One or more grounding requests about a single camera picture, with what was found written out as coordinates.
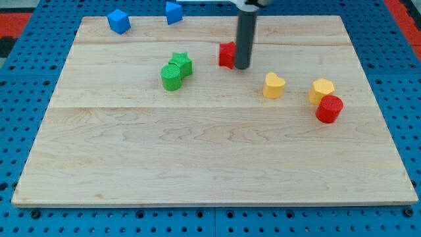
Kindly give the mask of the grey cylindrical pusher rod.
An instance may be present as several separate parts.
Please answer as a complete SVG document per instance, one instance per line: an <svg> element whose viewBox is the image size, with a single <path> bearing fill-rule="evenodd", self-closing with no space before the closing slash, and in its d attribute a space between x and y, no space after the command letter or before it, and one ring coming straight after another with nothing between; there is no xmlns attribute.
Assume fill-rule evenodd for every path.
<svg viewBox="0 0 421 237"><path fill-rule="evenodd" d="M251 55L259 9L238 11L234 66L244 70L251 65Z"/></svg>

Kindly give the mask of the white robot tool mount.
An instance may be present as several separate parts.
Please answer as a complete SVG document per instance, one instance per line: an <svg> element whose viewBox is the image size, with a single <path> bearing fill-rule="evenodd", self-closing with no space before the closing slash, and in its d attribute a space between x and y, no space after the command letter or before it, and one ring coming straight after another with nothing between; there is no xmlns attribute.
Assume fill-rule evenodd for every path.
<svg viewBox="0 0 421 237"><path fill-rule="evenodd" d="M239 10L255 12L269 6L274 0L230 0Z"/></svg>

